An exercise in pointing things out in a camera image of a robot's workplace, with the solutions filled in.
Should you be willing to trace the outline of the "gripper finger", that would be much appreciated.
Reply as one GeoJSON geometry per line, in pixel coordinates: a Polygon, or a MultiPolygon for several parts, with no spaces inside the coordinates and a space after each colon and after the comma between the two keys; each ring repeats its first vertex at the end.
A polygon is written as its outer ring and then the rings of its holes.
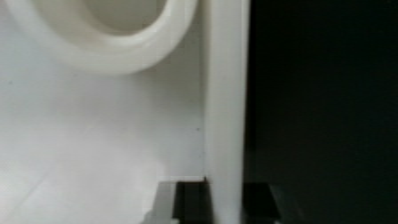
{"type": "Polygon", "coordinates": [[[243,184],[245,224],[273,224],[278,211],[266,183],[243,184]]]}

